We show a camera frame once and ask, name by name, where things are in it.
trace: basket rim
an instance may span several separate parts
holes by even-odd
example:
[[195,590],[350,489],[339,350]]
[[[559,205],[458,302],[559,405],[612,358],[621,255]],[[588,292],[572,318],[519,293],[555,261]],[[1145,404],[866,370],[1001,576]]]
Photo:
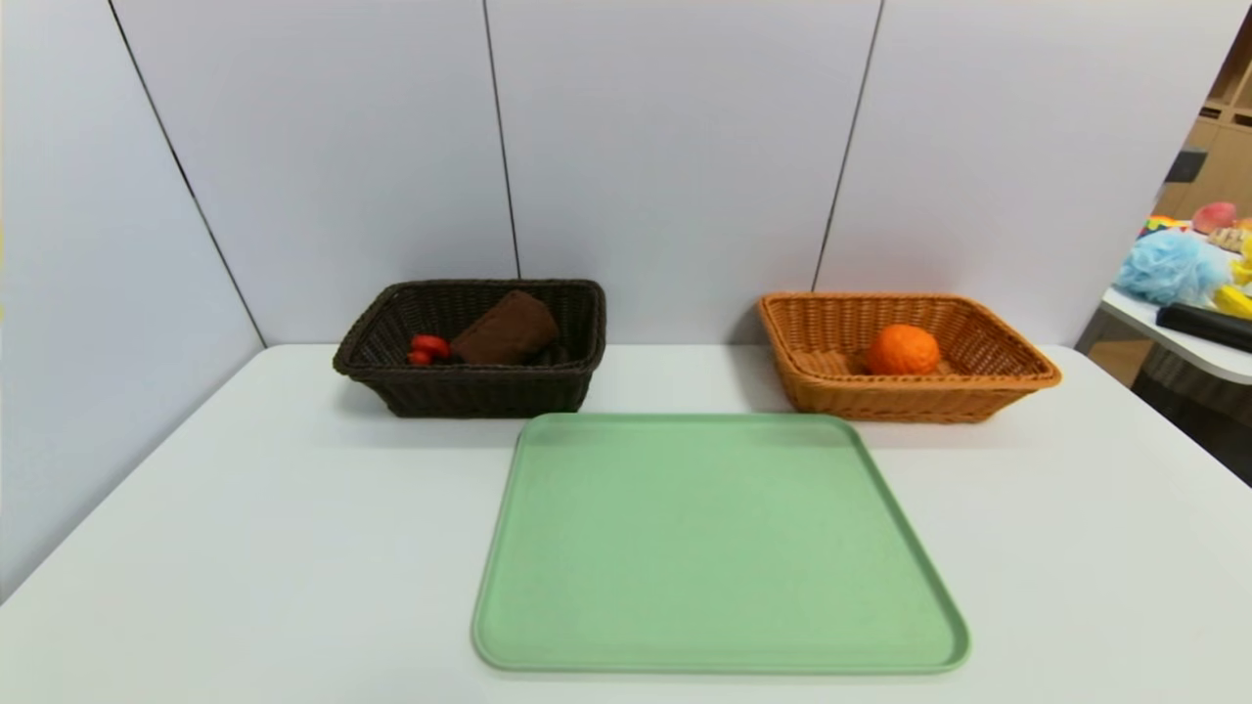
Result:
[[[955,301],[969,306],[978,314],[988,319],[995,328],[1013,344],[1022,347],[1047,371],[1033,375],[948,375],[948,376],[874,376],[874,375],[821,375],[805,370],[793,356],[791,348],[785,342],[781,323],[775,318],[770,304],[775,301],[791,299],[838,299],[838,301],[863,301],[863,299],[926,299],[926,301]],[[767,293],[757,302],[757,309],[765,329],[770,336],[770,346],[780,365],[786,367],[786,373],[803,381],[815,382],[824,386],[838,386],[846,390],[879,390],[879,391],[1038,391],[1060,383],[1060,370],[1043,352],[1025,339],[1019,332],[1009,327],[990,308],[983,306],[973,298],[958,296],[955,293],[898,293],[898,292],[823,292],[823,291],[798,291]]]
[[[593,299],[593,314],[596,321],[595,331],[595,344],[592,346],[591,353],[581,360],[575,360],[571,362],[561,362],[560,365],[551,366],[525,366],[525,365],[456,365],[456,366],[429,366],[429,367],[412,367],[412,366],[398,366],[398,365],[367,365],[361,362],[352,362],[352,353],[356,352],[357,346],[362,339],[373,329],[374,322],[382,313],[387,303],[398,293],[399,291],[408,288],[431,288],[436,286],[473,286],[480,288],[517,288],[518,286],[527,287],[545,287],[545,288],[561,288],[561,287],[577,287],[587,288],[591,291]],[[334,371],[343,376],[351,377],[354,381],[377,381],[379,375],[384,375],[387,380],[394,381],[396,375],[409,375],[412,377],[448,377],[449,380],[459,378],[466,380],[466,375],[472,373],[475,377],[485,376],[500,376],[508,375],[512,378],[552,378],[552,377],[568,377],[576,375],[583,375],[595,371],[600,366],[601,360],[605,356],[605,289],[591,279],[560,279],[560,278],[545,278],[545,279],[527,279],[527,278],[510,278],[510,279],[423,279],[423,281],[407,281],[401,283],[393,283],[384,288],[382,293],[374,297],[366,312],[361,314],[352,327],[348,329],[348,334],[343,336],[343,341],[339,343],[339,348],[334,352],[334,358],[332,365]]]

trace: orange wicker basket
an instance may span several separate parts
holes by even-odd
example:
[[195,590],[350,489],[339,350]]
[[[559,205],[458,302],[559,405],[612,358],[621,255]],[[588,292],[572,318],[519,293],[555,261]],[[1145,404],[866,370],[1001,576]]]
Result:
[[[960,296],[772,293],[760,301],[788,398],[799,411],[864,421],[974,423],[1060,371],[1004,321]],[[864,353],[880,329],[905,323],[939,341],[930,376],[873,376]]]

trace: orange fruit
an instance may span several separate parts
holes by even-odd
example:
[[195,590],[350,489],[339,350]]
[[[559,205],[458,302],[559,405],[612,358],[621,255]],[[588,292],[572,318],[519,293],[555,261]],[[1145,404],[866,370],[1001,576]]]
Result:
[[869,346],[865,365],[875,375],[929,375],[939,367],[939,342],[915,326],[886,326]]

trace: cherry tomato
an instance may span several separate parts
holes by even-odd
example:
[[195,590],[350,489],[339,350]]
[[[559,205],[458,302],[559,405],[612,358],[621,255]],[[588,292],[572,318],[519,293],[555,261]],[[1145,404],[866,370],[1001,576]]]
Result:
[[414,334],[411,346],[413,349],[426,352],[432,360],[447,360],[452,356],[448,341],[434,334]]
[[408,353],[408,363],[414,367],[428,367],[431,365],[431,355],[423,349],[414,349]]

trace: plastic tray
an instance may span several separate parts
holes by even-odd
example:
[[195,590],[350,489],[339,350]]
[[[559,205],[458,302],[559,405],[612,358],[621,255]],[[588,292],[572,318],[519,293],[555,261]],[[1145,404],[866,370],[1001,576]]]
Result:
[[795,415],[528,422],[473,641],[511,670],[935,673],[969,651],[856,432]]

